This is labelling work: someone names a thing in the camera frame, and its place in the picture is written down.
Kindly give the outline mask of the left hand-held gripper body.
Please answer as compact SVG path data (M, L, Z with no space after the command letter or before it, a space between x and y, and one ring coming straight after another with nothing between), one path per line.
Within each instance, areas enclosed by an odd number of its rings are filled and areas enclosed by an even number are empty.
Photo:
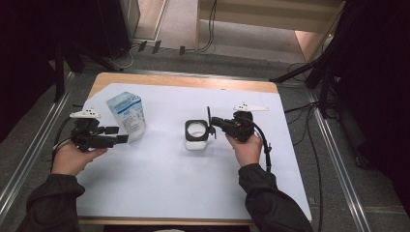
M93 108L70 114L74 119L71 141L80 151L111 147L111 138L105 135L105 127L100 127L100 117L101 114Z

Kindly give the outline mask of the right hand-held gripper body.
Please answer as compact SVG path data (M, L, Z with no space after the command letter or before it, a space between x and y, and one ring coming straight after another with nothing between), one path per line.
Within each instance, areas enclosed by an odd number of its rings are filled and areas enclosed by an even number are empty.
M253 111L269 111L266 106L252 105L243 102L233 107L233 119L229 121L229 126L225 130L227 134L238 141L245 143L253 134L265 141L263 130L253 122Z

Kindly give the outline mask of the white and blue pouch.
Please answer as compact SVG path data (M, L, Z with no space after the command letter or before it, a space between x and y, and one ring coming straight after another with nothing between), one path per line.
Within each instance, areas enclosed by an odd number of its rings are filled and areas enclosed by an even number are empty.
M143 136L146 128L142 99L130 92L123 92L106 102L117 124L129 136L129 142Z

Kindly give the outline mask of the glass jar with black rim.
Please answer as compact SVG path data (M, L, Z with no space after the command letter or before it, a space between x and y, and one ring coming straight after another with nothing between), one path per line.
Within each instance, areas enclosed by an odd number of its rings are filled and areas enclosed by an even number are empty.
M208 123L205 120L187 120L185 123L185 147L187 150L205 149L208 137Z

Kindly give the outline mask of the person's right hand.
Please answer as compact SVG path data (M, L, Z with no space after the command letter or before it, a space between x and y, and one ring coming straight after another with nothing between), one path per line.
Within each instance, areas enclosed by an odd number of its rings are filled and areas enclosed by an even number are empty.
M246 142L240 142L228 134L225 137L232 146L241 167L259 163L262 148L262 141L259 137L253 134Z

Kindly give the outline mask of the person's left hand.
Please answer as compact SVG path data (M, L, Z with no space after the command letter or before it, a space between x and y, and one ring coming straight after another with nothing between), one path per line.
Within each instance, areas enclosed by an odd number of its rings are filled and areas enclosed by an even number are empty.
M68 141L56 151L51 173L76 176L89 162L106 152L106 148L82 152L71 141Z

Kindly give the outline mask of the black metal stand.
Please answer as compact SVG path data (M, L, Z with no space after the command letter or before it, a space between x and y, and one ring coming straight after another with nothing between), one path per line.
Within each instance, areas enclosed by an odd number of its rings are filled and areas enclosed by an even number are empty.
M56 88L54 102L60 101L65 93L64 60L75 73L81 73L84 70L84 64L79 54L84 54L109 71L120 72L122 70L122 68L115 68L109 64L91 49L70 40L62 40L55 45L54 49Z

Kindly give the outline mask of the black tripod stand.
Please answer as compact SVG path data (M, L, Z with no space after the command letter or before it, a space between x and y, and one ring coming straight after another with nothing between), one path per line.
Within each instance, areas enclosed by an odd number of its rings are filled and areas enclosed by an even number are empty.
M321 84L320 95L318 100L319 112L324 119L328 118L328 92L330 89L330 83L333 76L335 57L332 55L332 51L324 51L318 58L308 62L297 68L296 70L284 74L280 77L270 78L270 82L282 83L299 74L309 71L309 75L305 80L305 86L308 89L314 89L318 84Z

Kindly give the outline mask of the dark cabinet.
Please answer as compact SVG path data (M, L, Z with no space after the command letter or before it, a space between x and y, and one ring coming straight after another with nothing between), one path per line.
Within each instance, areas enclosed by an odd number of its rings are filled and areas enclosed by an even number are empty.
M138 0L98 0L109 58L118 58L132 45L140 19Z

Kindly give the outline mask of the black curtain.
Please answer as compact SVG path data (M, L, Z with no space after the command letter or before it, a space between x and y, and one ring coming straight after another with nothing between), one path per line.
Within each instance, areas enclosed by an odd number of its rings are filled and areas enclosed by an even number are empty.
M332 57L335 90L410 217L410 0L347 0Z
M85 0L0 0L0 143L52 85L63 92L49 62L82 67L74 43Z

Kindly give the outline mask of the wooden shelf unit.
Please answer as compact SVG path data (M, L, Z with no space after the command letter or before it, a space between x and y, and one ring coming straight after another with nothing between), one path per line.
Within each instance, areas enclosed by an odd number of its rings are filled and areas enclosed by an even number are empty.
M293 30L307 62L333 32L345 0L196 0L195 48L200 20L210 16L214 2L216 21Z

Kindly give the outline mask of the metal floor rail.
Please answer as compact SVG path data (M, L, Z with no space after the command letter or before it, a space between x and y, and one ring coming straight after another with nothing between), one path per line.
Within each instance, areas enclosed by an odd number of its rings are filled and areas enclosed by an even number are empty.
M0 225L65 106L74 79L74 72L69 72L63 78L66 92L59 101L52 101L51 91L41 96L0 143Z
M364 207L345 167L343 158L329 127L328 120L323 118L318 109L315 110L315 118L319 129L321 130L322 137L324 138L344 199L346 200L348 209L354 220L357 232L371 232Z

